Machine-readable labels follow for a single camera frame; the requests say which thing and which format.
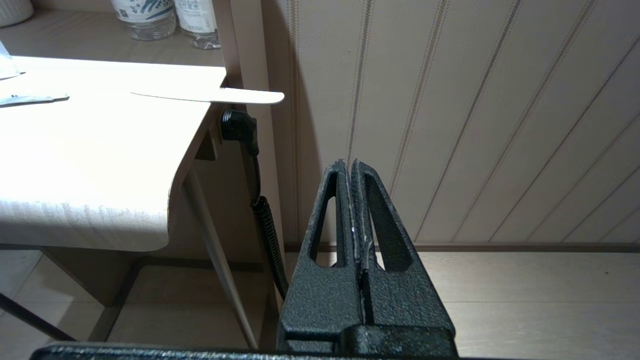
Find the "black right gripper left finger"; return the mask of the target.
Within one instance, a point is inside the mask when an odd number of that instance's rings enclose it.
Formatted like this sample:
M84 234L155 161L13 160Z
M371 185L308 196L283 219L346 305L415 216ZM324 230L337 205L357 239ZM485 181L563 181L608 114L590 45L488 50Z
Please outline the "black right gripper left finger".
M345 161L323 173L278 321L276 346L286 353L336 353L343 330L362 322L352 201ZM337 262L317 264L323 224L334 199Z

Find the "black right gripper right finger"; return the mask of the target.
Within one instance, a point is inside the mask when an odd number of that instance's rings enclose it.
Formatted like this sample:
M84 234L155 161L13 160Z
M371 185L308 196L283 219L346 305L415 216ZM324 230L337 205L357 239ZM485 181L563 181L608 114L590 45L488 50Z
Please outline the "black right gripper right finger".
M384 183L359 160L351 168L351 198L366 324L454 329Z

